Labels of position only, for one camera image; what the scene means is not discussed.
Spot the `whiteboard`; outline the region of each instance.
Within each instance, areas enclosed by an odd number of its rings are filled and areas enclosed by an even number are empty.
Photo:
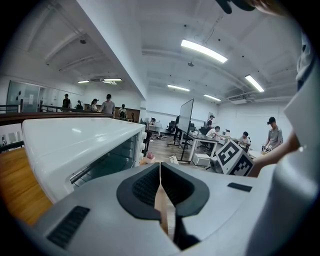
[[[194,99],[191,99],[187,103],[183,104],[180,109],[180,118],[179,118],[178,128],[183,132],[185,132],[186,134],[188,133],[193,106],[194,106]]]

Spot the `man wearing headset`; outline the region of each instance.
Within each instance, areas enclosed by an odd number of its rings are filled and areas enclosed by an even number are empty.
[[[289,16],[289,14],[281,7],[281,5],[279,5],[276,0],[237,0],[236,3],[238,7],[247,11],[252,11],[250,8],[256,8],[257,10],[266,14],[276,16]],[[306,34],[302,33],[301,41],[301,55],[297,62],[297,75],[295,78],[297,81],[298,90],[304,85],[304,82],[307,80],[317,57],[317,54],[313,49]],[[292,130],[285,143],[277,143],[276,149],[272,150],[262,157],[257,157],[253,160],[254,166],[252,171],[250,172],[250,176],[257,177],[260,173],[260,170],[264,166],[276,164],[286,154],[296,151],[299,147],[300,143],[298,141],[296,133],[294,130]]]

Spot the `glass wall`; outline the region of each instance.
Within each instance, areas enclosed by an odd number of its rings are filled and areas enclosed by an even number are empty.
[[[10,81],[6,104],[19,105],[20,100],[23,99],[22,112],[40,112],[40,105],[62,107],[65,94],[69,94],[71,108],[75,108],[77,101],[82,100],[81,95],[73,94],[64,90]],[[10,108],[15,110],[17,109],[16,107],[7,107],[7,110]]]

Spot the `person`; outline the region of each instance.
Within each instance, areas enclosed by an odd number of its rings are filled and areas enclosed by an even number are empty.
[[[62,107],[70,109],[71,108],[71,101],[68,97],[69,97],[69,95],[66,93],[64,95],[64,99],[62,101]]]
[[[119,118],[125,119],[127,117],[127,110],[125,109],[125,104],[122,104],[122,108],[119,108]]]
[[[175,142],[176,141],[176,138],[177,138],[177,135],[179,133],[179,141],[181,141],[181,136],[182,136],[182,130],[180,130],[178,128],[178,124],[179,124],[179,119],[180,119],[180,115],[178,115],[175,119],[175,122],[174,122],[174,126],[173,128],[175,129],[175,133],[174,133],[174,136],[173,136],[173,141]]]
[[[212,126],[212,120],[215,118],[214,115],[210,115],[210,118],[206,121],[204,128],[208,129],[208,131],[210,131],[213,126]]]
[[[7,141],[5,140],[5,137],[2,136],[2,147],[7,145]]]
[[[149,131],[149,126],[150,125],[154,125],[156,122],[155,118],[151,118],[151,117],[145,117],[145,118],[141,118],[140,123],[145,125],[145,129],[146,131]]]
[[[277,126],[276,119],[273,116],[269,118],[269,122],[267,122],[267,124],[271,126],[271,129],[268,132],[268,139],[265,142],[265,146],[262,147],[262,150],[266,149],[268,145],[275,149],[284,142],[282,130]]]
[[[243,132],[243,135],[241,136],[241,138],[239,138],[239,145],[240,147],[247,147],[251,145],[250,140],[248,139],[248,135],[249,133],[247,133],[246,131]]]
[[[81,105],[81,101],[80,100],[78,100],[78,104],[75,106],[75,109],[76,110],[83,110],[84,109],[84,107]]]
[[[93,101],[91,101],[91,105],[88,106],[88,110],[97,112],[98,111],[97,102],[98,102],[98,99],[94,98]]]
[[[220,131],[220,126],[216,126],[214,128],[212,128],[211,130],[209,130],[207,132],[207,134],[205,136],[211,138],[211,139],[218,139],[220,138],[220,140],[225,140],[223,137],[219,136],[219,131]],[[212,151],[214,149],[214,143],[210,143],[210,150]]]
[[[263,13],[279,16],[288,15],[288,13],[283,8],[281,8],[281,6],[275,0],[268,0],[267,4],[265,3],[266,0],[245,1],[247,4],[257,8],[257,10]],[[297,62],[297,75],[295,77],[295,80],[297,81],[298,91],[309,77],[309,74],[316,62],[317,57],[315,50],[313,49],[307,35],[304,32],[301,34],[301,42],[302,51]],[[284,143],[278,145],[276,149],[272,150],[268,154],[257,157],[253,160],[254,166],[249,176],[258,177],[260,170],[263,167],[271,164],[276,164],[286,154],[296,151],[299,147],[300,143],[298,141],[297,135],[295,131],[292,130]]]
[[[113,116],[115,116],[115,109],[116,109],[116,106],[111,101],[111,94],[108,94],[106,96],[106,101],[102,103],[99,112],[103,112],[106,114],[112,114]]]

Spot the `wooden countertop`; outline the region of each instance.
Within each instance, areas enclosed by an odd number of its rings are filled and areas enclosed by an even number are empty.
[[[12,216],[30,226],[52,206],[29,166],[24,148],[0,154],[0,193]]]

